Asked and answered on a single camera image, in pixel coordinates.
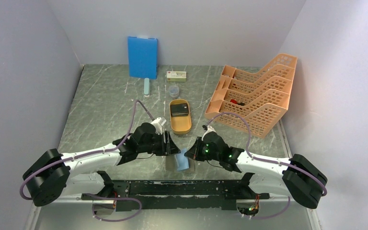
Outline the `beige card holder wallet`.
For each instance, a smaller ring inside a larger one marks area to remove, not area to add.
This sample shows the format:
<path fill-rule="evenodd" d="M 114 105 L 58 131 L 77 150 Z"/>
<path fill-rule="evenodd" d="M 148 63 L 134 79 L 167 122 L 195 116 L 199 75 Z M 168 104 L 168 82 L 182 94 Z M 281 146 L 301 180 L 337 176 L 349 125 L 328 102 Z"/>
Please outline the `beige card holder wallet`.
<path fill-rule="evenodd" d="M 194 172 L 195 166 L 184 155 L 187 148 L 181 149 L 181 152 L 171 156 L 167 156 L 165 160 L 165 169 L 171 172 Z"/>

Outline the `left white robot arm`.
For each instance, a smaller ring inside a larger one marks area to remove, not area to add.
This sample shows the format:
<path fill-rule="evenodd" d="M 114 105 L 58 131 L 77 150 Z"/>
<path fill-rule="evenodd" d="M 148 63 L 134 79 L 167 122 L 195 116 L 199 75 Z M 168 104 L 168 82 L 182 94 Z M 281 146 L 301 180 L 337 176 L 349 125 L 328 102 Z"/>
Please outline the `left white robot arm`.
<path fill-rule="evenodd" d="M 169 131 L 153 121 L 103 147 L 75 152 L 46 151 L 24 174 L 20 187 L 23 199 L 42 207 L 62 196 L 94 195 L 97 199 L 118 198 L 105 168 L 122 165 L 147 153 L 170 156 L 180 153 Z"/>

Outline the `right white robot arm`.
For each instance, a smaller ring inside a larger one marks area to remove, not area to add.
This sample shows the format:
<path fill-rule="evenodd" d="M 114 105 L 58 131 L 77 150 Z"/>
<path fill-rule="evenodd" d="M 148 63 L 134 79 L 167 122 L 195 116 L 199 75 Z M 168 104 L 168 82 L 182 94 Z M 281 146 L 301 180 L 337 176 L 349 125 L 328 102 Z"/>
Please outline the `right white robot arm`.
<path fill-rule="evenodd" d="M 217 161 L 229 172 L 250 173 L 251 178 L 239 186 L 244 198 L 277 194 L 290 196 L 300 205 L 316 209 L 325 193 L 327 177 L 303 155 L 274 158 L 248 153 L 230 147 L 214 131 L 197 137 L 185 156 L 195 161 Z"/>

